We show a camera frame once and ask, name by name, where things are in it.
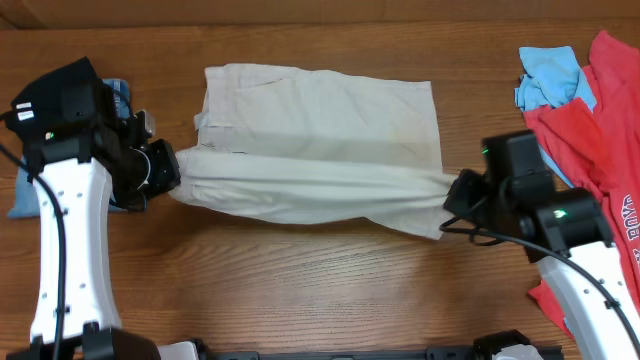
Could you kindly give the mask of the beige cotton shorts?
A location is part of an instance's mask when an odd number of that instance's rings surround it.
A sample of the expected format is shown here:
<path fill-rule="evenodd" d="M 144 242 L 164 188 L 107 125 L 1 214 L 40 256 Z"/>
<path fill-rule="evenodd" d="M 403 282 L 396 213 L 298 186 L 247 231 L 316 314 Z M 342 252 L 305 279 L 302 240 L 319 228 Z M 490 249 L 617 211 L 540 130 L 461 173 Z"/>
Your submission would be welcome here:
<path fill-rule="evenodd" d="M 175 200 L 278 224 L 365 218 L 440 237 L 453 176 L 429 82 L 259 64 L 205 76 Z"/>

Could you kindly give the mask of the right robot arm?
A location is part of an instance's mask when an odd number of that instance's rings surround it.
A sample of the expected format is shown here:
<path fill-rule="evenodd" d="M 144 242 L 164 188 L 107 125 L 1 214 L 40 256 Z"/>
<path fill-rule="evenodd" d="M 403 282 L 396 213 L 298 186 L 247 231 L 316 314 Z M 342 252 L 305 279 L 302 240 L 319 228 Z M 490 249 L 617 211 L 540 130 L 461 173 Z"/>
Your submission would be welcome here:
<path fill-rule="evenodd" d="M 485 138 L 487 168 L 460 172 L 444 207 L 445 233 L 478 246 L 524 247 L 560 304 L 586 359 L 636 359 L 639 314 L 602 209 L 584 188 L 558 191 L 529 130 Z"/>

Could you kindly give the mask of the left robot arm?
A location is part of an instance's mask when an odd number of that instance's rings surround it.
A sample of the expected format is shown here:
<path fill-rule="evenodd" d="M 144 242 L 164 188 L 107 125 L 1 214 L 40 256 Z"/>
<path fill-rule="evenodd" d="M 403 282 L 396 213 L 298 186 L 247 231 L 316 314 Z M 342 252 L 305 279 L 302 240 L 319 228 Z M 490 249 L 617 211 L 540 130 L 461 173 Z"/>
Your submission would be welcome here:
<path fill-rule="evenodd" d="M 112 290 L 108 214 L 143 212 L 180 183 L 172 146 L 146 112 L 122 118 L 99 78 L 44 77 L 15 99 L 6 126 L 23 143 L 11 160 L 34 185 L 40 216 L 39 300 L 30 345 L 13 359 L 159 359 L 123 329 Z"/>

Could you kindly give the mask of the black folded garment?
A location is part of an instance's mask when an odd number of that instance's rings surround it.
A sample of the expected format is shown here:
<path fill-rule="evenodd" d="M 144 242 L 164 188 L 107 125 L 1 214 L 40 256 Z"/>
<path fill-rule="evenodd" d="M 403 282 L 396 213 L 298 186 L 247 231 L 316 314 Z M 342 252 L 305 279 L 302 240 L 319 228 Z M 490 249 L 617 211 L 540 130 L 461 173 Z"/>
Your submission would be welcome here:
<path fill-rule="evenodd" d="M 88 58 L 42 75 L 11 102 L 6 127 L 23 142 L 47 132 L 73 134 L 103 124 L 113 126 L 113 93 Z"/>

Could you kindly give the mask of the folded blue jeans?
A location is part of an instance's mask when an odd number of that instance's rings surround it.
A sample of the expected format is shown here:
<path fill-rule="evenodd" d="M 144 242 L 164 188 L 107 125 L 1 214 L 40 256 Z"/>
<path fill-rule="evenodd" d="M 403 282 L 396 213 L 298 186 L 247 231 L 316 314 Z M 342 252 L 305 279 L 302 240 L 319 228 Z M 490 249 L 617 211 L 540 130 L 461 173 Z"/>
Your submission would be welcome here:
<path fill-rule="evenodd" d="M 131 101 L 129 83 L 123 79 L 104 79 L 103 82 L 111 87 L 121 96 L 114 96 L 114 104 L 119 118 L 127 118 L 130 115 L 126 101 Z M 28 174 L 21 168 L 18 169 L 15 182 L 15 200 L 13 207 L 9 210 L 9 219 L 37 218 L 39 216 L 39 205 L 34 186 L 28 182 Z"/>

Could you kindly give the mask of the red t-shirt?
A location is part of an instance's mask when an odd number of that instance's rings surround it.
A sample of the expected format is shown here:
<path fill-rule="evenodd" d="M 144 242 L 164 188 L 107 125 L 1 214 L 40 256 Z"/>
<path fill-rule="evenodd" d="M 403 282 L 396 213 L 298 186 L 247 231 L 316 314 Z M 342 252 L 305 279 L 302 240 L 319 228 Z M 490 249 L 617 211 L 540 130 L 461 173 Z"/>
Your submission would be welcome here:
<path fill-rule="evenodd" d="M 523 118 L 547 165 L 600 204 L 632 299 L 639 298 L 639 51 L 601 31 L 580 66 L 597 104 L 576 99 Z"/>

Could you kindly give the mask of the light blue t-shirt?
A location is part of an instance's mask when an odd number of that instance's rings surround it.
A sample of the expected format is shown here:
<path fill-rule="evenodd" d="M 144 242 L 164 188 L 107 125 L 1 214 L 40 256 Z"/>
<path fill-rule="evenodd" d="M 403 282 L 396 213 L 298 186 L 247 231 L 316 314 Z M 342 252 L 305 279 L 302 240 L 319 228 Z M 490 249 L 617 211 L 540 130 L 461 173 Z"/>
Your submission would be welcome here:
<path fill-rule="evenodd" d="M 519 56 L 526 73 L 515 89 L 515 103 L 522 112 L 546 105 L 558 108 L 576 99 L 594 109 L 596 97 L 570 46 L 521 47 Z"/>

